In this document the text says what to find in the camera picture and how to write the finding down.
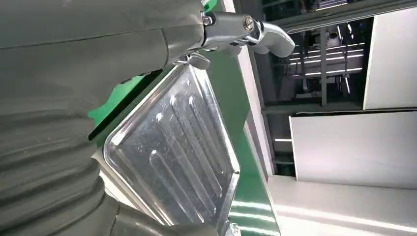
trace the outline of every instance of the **embossed metal panel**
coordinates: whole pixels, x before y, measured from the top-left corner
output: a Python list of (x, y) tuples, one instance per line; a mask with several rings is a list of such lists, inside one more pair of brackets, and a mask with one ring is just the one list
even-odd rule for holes
[(109, 135), (104, 158), (162, 224), (224, 233), (239, 166), (205, 71), (172, 70)]

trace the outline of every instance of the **fluorescent light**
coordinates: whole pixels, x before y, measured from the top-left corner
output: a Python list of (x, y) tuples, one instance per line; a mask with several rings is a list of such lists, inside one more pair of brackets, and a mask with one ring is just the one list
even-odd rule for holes
[(305, 75), (321, 75), (321, 72), (306, 73)]
[(275, 142), (292, 142), (292, 139), (275, 139)]
[(328, 213), (328, 212), (323, 212), (323, 211), (318, 211), (318, 210), (309, 210), (309, 209), (303, 209), (303, 208), (293, 207), (293, 206), (284, 206), (284, 205), (275, 205), (274, 208), (276, 211), (280, 211), (280, 212), (288, 212), (288, 213), (293, 213), (293, 214), (295, 213), (295, 214), (300, 214), (304, 216), (318, 217), (318, 218), (324, 218), (324, 219), (329, 219), (329, 220), (336, 220), (336, 221), (349, 222), (349, 223), (354, 223), (354, 224), (361, 224), (361, 225), (381, 227), (381, 228), (392, 229), (392, 230), (400, 230), (400, 231), (406, 231), (406, 232), (411, 232), (411, 233), (417, 233), (417, 228), (413, 228), (413, 227), (395, 225), (391, 223), (368, 220), (368, 219), (352, 217), (352, 216), (339, 215), (339, 214)]
[[(348, 58), (358, 58), (358, 57), (362, 57), (363, 54), (358, 54), (358, 55), (351, 55), (348, 56)], [(339, 60), (339, 59), (344, 59), (345, 57), (336, 57), (336, 58), (327, 58), (326, 60)]]
[(342, 38), (342, 33), (340, 33), (340, 27), (339, 27), (339, 25), (337, 25), (337, 32), (339, 33), (339, 38), (340, 38), (341, 40), (343, 40), (343, 38)]
[(281, 234), (277, 231), (271, 231), (271, 230), (263, 230), (258, 228), (252, 228), (252, 227), (246, 227), (246, 226), (238, 226), (238, 228), (241, 231), (249, 231), (249, 232), (255, 232), (262, 235), (269, 235), (269, 236), (281, 236)]
[(337, 6), (343, 6), (343, 5), (346, 5), (346, 4), (348, 4), (348, 3), (345, 2), (345, 3), (334, 5), (334, 6), (323, 7), (323, 8), (317, 9), (316, 11), (321, 11), (321, 10), (324, 10), (324, 9), (329, 9), (329, 8), (333, 8), (333, 7), (337, 7)]
[[(364, 45), (365, 43), (355, 43), (355, 44), (349, 44), (348, 47), (354, 47), (354, 46), (358, 46), (358, 45)], [(342, 45), (342, 46), (337, 46), (337, 47), (332, 47), (332, 48), (326, 48), (326, 50), (331, 50), (331, 49), (336, 49), (336, 48), (344, 48), (346, 47), (346, 45)]]
[(269, 216), (264, 215), (255, 215), (255, 214), (248, 214), (248, 213), (240, 213), (240, 212), (230, 212), (229, 216), (236, 216), (236, 217), (246, 217), (246, 218), (252, 218), (252, 219), (258, 219), (258, 220), (265, 220), (269, 222), (275, 223), (275, 219)]
[[(348, 51), (348, 53), (355, 53), (355, 52), (362, 52), (363, 49), (357, 49), (357, 50), (350, 50)], [(335, 52), (335, 53), (327, 53), (326, 55), (335, 55), (335, 54), (342, 54), (343, 52)], [(304, 57), (304, 59), (310, 59), (310, 58), (319, 58), (320, 55), (318, 56), (309, 56), (309, 57)], [(291, 58), (290, 60), (299, 60), (300, 58)]]
[(346, 86), (348, 87), (348, 94), (351, 94), (351, 89), (349, 88), (348, 77), (345, 77)]
[(250, 208), (262, 209), (262, 210), (272, 210), (271, 206), (268, 204), (253, 203), (253, 202), (233, 201), (232, 206), (233, 207), (250, 207)]
[[(358, 46), (358, 45), (364, 45), (365, 43), (355, 43), (355, 44), (349, 44), (348, 47), (354, 47), (354, 46)], [(337, 48), (344, 48), (346, 47), (346, 45), (343, 46), (337, 46), (337, 47), (332, 47), (332, 48), (326, 48), (326, 50), (332, 50), (332, 49), (337, 49)], [(315, 50), (315, 51), (308, 51), (308, 53), (318, 53), (320, 50)]]
[[(346, 72), (346, 71), (356, 71), (356, 70), (362, 70), (362, 68), (353, 68), (353, 69), (347, 69), (347, 70), (334, 70), (334, 71), (328, 71), (326, 74), (331, 73), (339, 73), (339, 72)], [(314, 72), (314, 73), (306, 73), (305, 75), (321, 75), (321, 72)]]
[[(362, 57), (363, 56), (363, 54), (358, 54), (358, 55), (352, 55), (352, 56), (348, 56), (348, 58), (357, 58), (357, 57)], [(339, 60), (339, 59), (344, 59), (345, 57), (337, 57), (337, 58), (327, 58), (326, 60)], [(315, 62), (320, 62), (320, 60), (308, 60), (308, 61), (305, 61), (304, 63), (305, 64), (308, 64), (308, 63), (315, 63)], [(295, 64), (301, 64), (301, 62), (293, 62), (293, 63), (291, 63), (290, 65), (295, 65)]]

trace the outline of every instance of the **bolt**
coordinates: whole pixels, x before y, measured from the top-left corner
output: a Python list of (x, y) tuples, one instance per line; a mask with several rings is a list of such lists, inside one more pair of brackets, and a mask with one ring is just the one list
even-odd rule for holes
[(253, 19), (251, 16), (244, 16), (243, 17), (243, 28), (247, 31), (253, 30)]
[(203, 17), (203, 25), (205, 26), (211, 26), (213, 24), (213, 18), (210, 16)]

